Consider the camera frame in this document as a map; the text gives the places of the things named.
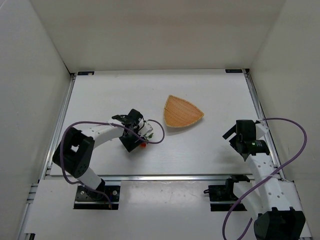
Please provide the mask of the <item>fake cherry cluster with leaves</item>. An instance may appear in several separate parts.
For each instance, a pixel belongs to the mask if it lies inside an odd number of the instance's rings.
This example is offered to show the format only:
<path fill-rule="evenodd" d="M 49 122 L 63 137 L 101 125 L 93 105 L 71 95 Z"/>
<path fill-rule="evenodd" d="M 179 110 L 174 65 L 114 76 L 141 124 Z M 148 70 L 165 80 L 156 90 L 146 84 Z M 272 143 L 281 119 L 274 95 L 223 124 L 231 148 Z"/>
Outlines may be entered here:
<path fill-rule="evenodd" d="M 150 133 L 150 134 L 148 134 L 148 135 L 145 135 L 144 136 L 144 141 L 142 141 L 140 144 L 139 144 L 139 146 L 141 147 L 141 148 L 146 148 L 147 147 L 147 143 L 153 138 L 153 135 L 154 135 L 154 133 L 152 132 L 152 133 Z"/>

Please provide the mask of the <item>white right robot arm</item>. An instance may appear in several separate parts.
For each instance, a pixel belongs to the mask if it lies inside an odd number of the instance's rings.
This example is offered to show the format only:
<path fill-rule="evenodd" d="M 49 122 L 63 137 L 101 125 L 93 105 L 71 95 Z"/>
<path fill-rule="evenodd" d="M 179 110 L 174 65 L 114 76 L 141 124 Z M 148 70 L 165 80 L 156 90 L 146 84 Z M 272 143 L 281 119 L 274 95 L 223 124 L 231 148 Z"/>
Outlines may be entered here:
<path fill-rule="evenodd" d="M 222 224 L 222 237 L 226 236 L 226 225 L 232 211 L 239 205 L 251 212 L 248 225 L 253 225 L 258 240 L 298 240 L 306 223 L 302 210 L 296 210 L 287 199 L 275 175 L 297 159 L 307 144 L 307 133 L 303 132 L 303 144 L 298 153 L 283 165 L 275 168 L 271 152 L 262 139 L 269 131 L 261 120 L 237 120 L 223 138 L 243 158 L 255 180 L 233 184 L 233 193 L 238 198 L 227 212 Z"/>

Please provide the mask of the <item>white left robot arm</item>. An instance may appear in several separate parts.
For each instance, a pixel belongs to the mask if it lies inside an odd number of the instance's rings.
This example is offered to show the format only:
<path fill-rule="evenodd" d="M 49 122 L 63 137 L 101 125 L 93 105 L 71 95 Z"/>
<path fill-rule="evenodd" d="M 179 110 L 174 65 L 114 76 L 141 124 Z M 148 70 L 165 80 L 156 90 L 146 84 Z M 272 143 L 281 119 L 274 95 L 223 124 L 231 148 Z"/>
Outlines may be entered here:
<path fill-rule="evenodd" d="M 127 115 L 112 116 L 108 125 L 98 124 L 86 130 L 71 127 L 55 150 L 52 161 L 59 167 L 64 166 L 65 172 L 90 188 L 95 195 L 104 191 L 105 183 L 90 168 L 93 150 L 112 139 L 119 139 L 130 153 L 147 139 L 152 130 L 135 109 Z"/>

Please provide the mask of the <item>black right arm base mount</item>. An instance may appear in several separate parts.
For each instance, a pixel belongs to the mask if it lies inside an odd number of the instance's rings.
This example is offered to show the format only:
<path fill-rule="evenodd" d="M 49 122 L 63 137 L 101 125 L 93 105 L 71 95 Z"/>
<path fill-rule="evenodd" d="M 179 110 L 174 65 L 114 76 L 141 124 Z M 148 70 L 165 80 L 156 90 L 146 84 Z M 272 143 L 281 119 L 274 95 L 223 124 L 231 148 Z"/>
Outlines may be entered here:
<path fill-rule="evenodd" d="M 232 205 L 238 200 L 234 194 L 234 184 L 239 182 L 250 182 L 246 175 L 236 174 L 231 175 L 225 180 L 224 184 L 209 185 L 203 191 L 209 196 L 211 212 L 228 212 Z"/>

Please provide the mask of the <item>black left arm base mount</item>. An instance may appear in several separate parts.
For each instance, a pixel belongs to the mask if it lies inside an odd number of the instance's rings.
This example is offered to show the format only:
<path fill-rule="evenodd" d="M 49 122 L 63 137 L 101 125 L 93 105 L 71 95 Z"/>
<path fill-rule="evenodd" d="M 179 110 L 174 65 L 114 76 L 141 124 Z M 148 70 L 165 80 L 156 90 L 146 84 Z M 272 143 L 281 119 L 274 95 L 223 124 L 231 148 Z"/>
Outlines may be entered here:
<path fill-rule="evenodd" d="M 104 193 L 108 195 L 108 199 L 95 192 L 91 192 L 85 187 L 78 185 L 73 208 L 75 210 L 118 210 L 120 200 L 120 185 L 106 185 Z"/>

